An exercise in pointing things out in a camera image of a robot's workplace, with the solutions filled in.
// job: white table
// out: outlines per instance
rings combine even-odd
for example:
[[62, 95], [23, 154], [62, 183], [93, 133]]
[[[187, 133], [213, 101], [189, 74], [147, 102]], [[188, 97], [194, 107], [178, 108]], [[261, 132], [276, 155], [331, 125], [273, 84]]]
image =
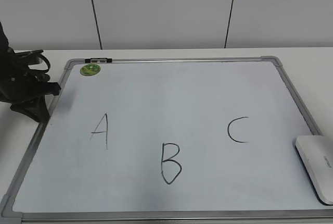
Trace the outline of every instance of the white table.
[[[213, 58], [277, 56], [294, 86], [310, 110], [322, 133], [333, 138], [333, 73], [330, 64], [333, 48], [252, 48], [252, 49], [156, 49], [116, 51], [45, 51], [50, 60], [51, 81], [58, 81], [65, 63], [72, 58]], [[0, 197], [6, 193], [12, 177], [27, 149], [37, 123], [11, 112], [0, 104]]]

